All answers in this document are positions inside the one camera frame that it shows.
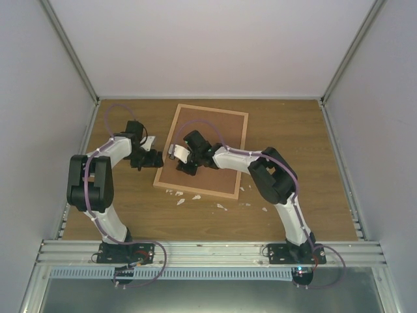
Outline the light wooden picture frame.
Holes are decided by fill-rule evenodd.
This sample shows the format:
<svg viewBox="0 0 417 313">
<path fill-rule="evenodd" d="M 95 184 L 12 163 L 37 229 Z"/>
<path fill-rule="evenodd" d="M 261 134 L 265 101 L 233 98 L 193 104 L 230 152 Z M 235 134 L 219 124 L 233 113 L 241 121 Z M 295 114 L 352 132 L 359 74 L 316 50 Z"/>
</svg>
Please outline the light wooden picture frame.
<svg viewBox="0 0 417 313">
<path fill-rule="evenodd" d="M 179 104 L 165 143 L 164 166 L 157 170 L 153 186 L 181 192 L 238 199 L 240 178 L 253 160 L 244 152 L 248 114 L 218 108 Z M 199 166 L 195 175 L 177 169 L 191 157 L 185 135 L 198 131 L 213 149 L 208 158 L 214 168 Z"/>
</svg>

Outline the brown frame backing board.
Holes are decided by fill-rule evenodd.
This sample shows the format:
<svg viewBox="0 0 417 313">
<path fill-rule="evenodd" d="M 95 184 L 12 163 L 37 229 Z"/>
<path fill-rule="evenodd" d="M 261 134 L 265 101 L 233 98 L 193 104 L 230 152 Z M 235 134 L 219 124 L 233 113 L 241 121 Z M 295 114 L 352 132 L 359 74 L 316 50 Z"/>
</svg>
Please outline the brown frame backing board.
<svg viewBox="0 0 417 313">
<path fill-rule="evenodd" d="M 235 170 L 214 170 L 201 166 L 195 176 L 176 170 L 178 161 L 168 157 L 172 143 L 185 145 L 183 137 L 198 130 L 210 144 L 224 142 L 243 149 L 246 142 L 248 114 L 231 110 L 179 104 L 164 147 L 164 166 L 157 170 L 153 186 L 182 192 L 204 194 L 236 200 L 240 190 L 241 173 Z"/>
</svg>

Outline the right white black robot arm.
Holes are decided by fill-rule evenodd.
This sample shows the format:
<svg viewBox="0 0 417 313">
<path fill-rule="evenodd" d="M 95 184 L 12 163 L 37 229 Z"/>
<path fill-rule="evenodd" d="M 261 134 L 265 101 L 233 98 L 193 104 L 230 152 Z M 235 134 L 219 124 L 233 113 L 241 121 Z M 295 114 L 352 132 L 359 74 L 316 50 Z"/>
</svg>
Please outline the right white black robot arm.
<svg viewBox="0 0 417 313">
<path fill-rule="evenodd" d="M 211 145 L 194 130 L 184 137 L 185 147 L 172 144 L 169 157 L 177 159 L 177 170 L 194 176 L 201 166 L 214 170 L 235 170 L 248 174 L 262 198 L 277 210 L 285 230 L 291 261 L 303 264 L 311 258 L 314 236 L 299 206 L 296 173 L 278 151 L 246 151 L 217 143 Z"/>
</svg>

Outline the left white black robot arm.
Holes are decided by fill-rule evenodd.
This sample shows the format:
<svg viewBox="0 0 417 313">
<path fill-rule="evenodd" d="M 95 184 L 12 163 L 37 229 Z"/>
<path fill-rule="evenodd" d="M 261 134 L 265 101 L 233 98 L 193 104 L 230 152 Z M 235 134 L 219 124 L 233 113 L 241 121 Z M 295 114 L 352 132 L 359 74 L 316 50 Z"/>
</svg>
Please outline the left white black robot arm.
<svg viewBox="0 0 417 313">
<path fill-rule="evenodd" d="M 89 217 L 102 236 L 113 245 L 111 255 L 119 263 L 134 257 L 130 231 L 118 217 L 114 205 L 113 168 L 127 160 L 130 167 L 161 168 L 162 152 L 153 149 L 154 136 L 139 121 L 128 121 L 123 132 L 112 134 L 101 147 L 70 159 L 66 198 L 69 205 Z"/>
</svg>

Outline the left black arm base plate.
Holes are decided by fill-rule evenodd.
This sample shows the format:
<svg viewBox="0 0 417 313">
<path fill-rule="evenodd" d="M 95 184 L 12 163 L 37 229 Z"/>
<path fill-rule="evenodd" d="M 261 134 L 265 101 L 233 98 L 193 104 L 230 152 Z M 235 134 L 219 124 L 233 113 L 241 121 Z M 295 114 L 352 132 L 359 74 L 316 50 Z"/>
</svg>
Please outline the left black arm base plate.
<svg viewBox="0 0 417 313">
<path fill-rule="evenodd" d="M 92 255 L 95 263 L 145 265 L 153 262 L 155 244 L 136 243 L 116 245 L 101 243 L 98 252 Z"/>
</svg>

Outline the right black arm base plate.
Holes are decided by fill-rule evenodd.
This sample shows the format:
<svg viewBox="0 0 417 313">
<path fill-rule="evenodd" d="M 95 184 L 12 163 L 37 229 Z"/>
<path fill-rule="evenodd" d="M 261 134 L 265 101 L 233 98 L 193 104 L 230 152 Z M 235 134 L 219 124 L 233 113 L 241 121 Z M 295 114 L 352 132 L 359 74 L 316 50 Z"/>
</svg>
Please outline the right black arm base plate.
<svg viewBox="0 0 417 313">
<path fill-rule="evenodd" d="M 270 243 L 266 247 L 270 264 L 326 264 L 326 254 L 322 245 L 314 244 L 311 248 L 308 242 L 300 246 L 285 242 Z"/>
</svg>

